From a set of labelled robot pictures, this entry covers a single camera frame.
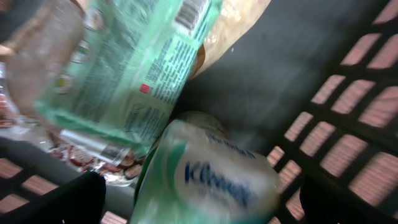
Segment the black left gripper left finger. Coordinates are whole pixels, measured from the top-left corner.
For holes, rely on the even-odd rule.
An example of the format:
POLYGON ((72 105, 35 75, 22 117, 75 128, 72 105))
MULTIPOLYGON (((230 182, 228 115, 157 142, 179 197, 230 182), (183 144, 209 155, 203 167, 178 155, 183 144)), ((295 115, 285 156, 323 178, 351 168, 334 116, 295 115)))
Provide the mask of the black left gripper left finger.
POLYGON ((7 223, 101 222, 106 197, 104 177, 87 172, 49 193, 1 215, 7 223))

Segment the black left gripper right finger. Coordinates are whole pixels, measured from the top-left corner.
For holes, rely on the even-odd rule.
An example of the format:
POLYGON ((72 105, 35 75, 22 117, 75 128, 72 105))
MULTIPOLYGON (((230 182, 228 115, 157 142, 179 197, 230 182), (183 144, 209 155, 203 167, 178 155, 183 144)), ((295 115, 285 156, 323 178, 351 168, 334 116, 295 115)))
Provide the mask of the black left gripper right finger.
POLYGON ((309 177, 300 188, 300 203, 309 224, 389 224, 395 218, 374 208, 361 209, 357 203, 328 189, 309 177))

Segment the tissue pack white green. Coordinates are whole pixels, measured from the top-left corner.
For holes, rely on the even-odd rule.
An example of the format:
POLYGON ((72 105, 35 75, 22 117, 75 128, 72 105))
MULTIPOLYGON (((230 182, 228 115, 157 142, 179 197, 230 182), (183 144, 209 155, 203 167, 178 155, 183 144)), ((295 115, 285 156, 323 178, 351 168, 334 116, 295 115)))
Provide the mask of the tissue pack white green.
POLYGON ((146 170, 131 223, 265 223, 279 178, 263 155, 172 121, 146 170))

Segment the teal snack packet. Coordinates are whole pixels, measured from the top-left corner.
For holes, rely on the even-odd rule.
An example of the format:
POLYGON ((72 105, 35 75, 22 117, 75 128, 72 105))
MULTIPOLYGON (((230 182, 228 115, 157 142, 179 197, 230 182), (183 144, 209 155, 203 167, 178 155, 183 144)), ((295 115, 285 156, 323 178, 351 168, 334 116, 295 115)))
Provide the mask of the teal snack packet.
POLYGON ((36 101, 52 124, 147 154, 221 13, 219 0, 94 0, 69 64, 36 101))

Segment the green lid jar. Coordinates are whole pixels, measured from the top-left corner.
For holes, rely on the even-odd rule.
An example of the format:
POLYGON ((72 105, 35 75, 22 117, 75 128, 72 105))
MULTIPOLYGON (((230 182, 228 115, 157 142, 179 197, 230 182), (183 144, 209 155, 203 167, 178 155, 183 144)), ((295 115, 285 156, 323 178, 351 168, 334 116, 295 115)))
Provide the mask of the green lid jar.
MULTIPOLYGON (((221 136, 222 138, 228 139, 228 130, 225 128, 225 126, 218 121, 213 115, 202 112, 202 111, 187 111, 184 113, 180 113, 174 117, 174 119, 179 119, 182 121, 186 121, 188 123, 194 124, 196 126, 199 126, 203 129, 207 129, 214 133, 217 136, 221 136)), ((135 192, 134 192, 134 204, 136 204, 138 196, 139 196, 139 191, 141 189, 142 182, 144 180, 144 177, 146 175, 146 172, 148 170, 148 166, 155 154, 155 151, 157 150, 157 147, 159 145, 161 137, 156 140, 154 145, 151 147, 149 154, 146 156, 146 159, 142 165, 142 170, 139 175, 136 187, 135 187, 135 192)))

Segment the brown snack bag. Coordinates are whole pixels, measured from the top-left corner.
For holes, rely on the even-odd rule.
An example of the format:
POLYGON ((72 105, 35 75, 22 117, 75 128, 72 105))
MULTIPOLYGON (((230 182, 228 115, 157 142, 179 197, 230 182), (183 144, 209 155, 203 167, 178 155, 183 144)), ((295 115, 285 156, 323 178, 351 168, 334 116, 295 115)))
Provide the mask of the brown snack bag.
MULTIPOLYGON (((1 9, 1 61, 6 67, 8 95, 20 113, 36 119, 51 133, 63 128, 46 120, 35 103, 69 64, 84 34, 85 9, 89 2, 44 1, 35 6, 32 1, 11 1, 9 8, 1 9)), ((221 13, 205 37, 187 80, 220 59, 257 22, 269 4, 267 1, 222 2, 221 13)), ((145 155, 120 146, 130 149, 135 156, 145 155)))

